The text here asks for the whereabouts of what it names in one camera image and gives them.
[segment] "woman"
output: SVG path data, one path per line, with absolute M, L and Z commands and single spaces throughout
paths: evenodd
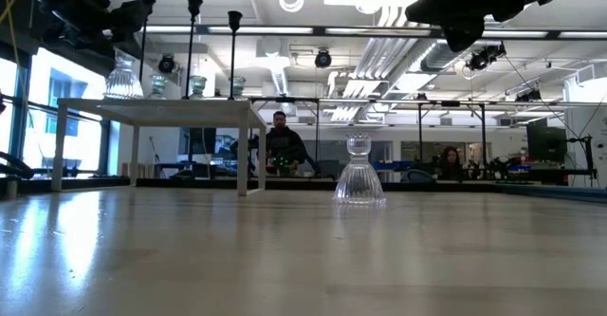
M 443 150 L 439 169 L 440 174 L 438 175 L 438 178 L 440 179 L 462 179 L 464 177 L 457 149 L 448 146 Z

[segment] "wooden floor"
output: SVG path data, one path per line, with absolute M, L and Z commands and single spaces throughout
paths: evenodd
M 0 202 L 0 315 L 605 315 L 607 207 L 124 188 Z

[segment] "white table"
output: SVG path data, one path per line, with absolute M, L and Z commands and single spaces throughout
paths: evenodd
M 67 124 L 67 109 L 100 115 L 111 121 L 133 126 L 133 148 L 131 149 L 131 185 L 137 183 L 139 128 L 150 127 L 227 127 L 238 128 L 238 195 L 250 194 L 248 178 L 248 130 L 259 129 L 260 136 L 266 133 L 266 123 L 249 101 L 183 101 L 183 100 L 87 100 L 59 99 L 57 115 L 57 138 L 51 187 L 61 191 L 64 164 L 64 139 Z M 266 137 L 259 138 L 259 162 L 266 162 Z M 259 170 L 259 190 L 266 188 L 266 171 Z

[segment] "table leg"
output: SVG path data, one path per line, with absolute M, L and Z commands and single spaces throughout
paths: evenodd
M 258 170 L 258 182 L 259 189 L 264 190 L 266 188 L 266 128 L 259 129 L 259 170 Z
M 239 196 L 247 195 L 248 180 L 248 110 L 240 112 L 240 125 L 238 128 L 238 175 L 236 188 Z
M 129 178 L 131 178 L 131 186 L 137 185 L 137 177 L 139 173 L 139 126 L 133 126 L 133 147 L 131 148 L 131 170 Z
M 67 106 L 60 104 L 57 112 L 57 133 L 55 135 L 55 158 L 53 159 L 53 175 L 51 190 L 61 191 L 61 181 L 64 173 L 64 143 L 67 127 Z

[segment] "man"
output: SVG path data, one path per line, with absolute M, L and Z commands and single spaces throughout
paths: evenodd
M 288 161 L 291 169 L 297 169 L 306 158 L 304 142 L 300 136 L 286 126 L 286 115 L 282 111 L 274 113 L 274 127 L 267 134 L 267 154 L 269 158 Z

